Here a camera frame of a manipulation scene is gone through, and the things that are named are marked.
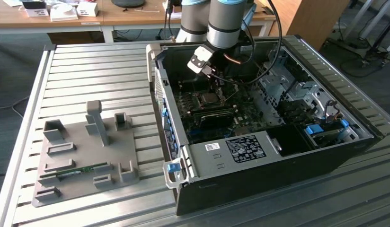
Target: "black object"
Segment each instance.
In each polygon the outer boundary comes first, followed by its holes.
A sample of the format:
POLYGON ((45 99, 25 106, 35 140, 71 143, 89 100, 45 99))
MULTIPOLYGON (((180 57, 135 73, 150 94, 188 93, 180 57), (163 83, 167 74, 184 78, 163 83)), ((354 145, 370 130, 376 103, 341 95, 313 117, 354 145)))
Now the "black object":
POLYGON ((306 137, 303 129, 293 124, 273 127, 266 130, 271 139, 277 139, 282 149, 281 156, 289 156, 315 149, 311 141, 306 137))
POLYGON ((144 5, 144 0, 111 0, 122 8, 136 8, 144 5))
POLYGON ((370 49, 367 50, 365 59, 367 58, 367 56, 372 56, 378 52, 380 45, 381 45, 389 31, 390 31, 390 22, 389 22, 388 26, 385 27, 382 33, 378 35, 377 40, 374 41, 370 49))
POLYGON ((331 172, 347 159, 377 143, 376 139, 357 141, 321 152, 305 154, 231 174, 187 184, 178 191, 176 215, 286 187, 331 172))
POLYGON ((206 115, 200 118, 200 129, 219 129, 228 127, 232 124, 232 120, 232 113, 206 115))
POLYGON ((23 1, 25 9, 45 9, 44 1, 23 1))

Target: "metal bracket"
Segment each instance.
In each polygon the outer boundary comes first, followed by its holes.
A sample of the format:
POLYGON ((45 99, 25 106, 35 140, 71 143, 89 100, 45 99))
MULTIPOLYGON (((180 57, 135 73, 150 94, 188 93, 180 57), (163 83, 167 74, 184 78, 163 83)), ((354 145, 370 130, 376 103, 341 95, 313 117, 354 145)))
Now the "metal bracket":
POLYGON ((156 58, 159 53, 162 53, 160 44, 148 44, 146 46, 147 77, 148 77, 150 82, 152 82, 151 61, 156 58))

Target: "aluminum table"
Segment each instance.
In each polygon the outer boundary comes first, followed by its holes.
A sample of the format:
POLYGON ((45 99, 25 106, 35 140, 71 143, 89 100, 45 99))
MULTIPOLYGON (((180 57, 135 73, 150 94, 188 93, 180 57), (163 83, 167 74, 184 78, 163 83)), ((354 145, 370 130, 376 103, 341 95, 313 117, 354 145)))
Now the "aluminum table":
POLYGON ((147 82, 148 43, 59 45, 44 51, 0 194, 0 226, 390 226, 390 116, 367 106, 369 97, 334 75, 329 81, 389 135, 382 142, 327 175, 216 209, 175 215, 147 82), (118 112, 132 117, 140 182, 35 208, 44 121, 84 121, 84 103, 96 99, 103 117, 118 112))

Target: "motherboard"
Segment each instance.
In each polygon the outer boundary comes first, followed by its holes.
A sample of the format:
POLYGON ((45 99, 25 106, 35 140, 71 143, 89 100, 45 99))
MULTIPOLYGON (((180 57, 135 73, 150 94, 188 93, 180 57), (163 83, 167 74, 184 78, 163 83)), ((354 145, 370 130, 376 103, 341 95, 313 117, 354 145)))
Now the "motherboard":
POLYGON ((183 127, 190 143, 200 143, 249 134, 266 128, 263 112, 254 105, 246 87, 230 83, 210 84, 206 90, 196 90, 184 84, 175 94, 183 127))

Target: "blue latch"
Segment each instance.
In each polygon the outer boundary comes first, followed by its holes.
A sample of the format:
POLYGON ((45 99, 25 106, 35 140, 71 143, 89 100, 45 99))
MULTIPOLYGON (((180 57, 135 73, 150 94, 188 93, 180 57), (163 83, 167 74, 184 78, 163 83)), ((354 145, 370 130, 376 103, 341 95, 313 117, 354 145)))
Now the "blue latch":
POLYGON ((313 124, 307 126, 306 131, 309 135, 313 135, 315 133, 323 132, 323 129, 321 128, 318 124, 313 124))
POLYGON ((342 119, 341 120, 341 124, 342 126, 346 128, 349 126, 349 122, 346 121, 346 119, 342 119))
POLYGON ((178 172, 178 171, 180 171, 180 169, 182 169, 182 166, 180 166, 179 163, 171 163, 171 164, 167 165, 168 173, 178 172))
POLYGON ((163 115, 163 117, 167 117, 168 116, 168 112, 167 112, 167 108, 166 107, 163 108, 162 115, 163 115))

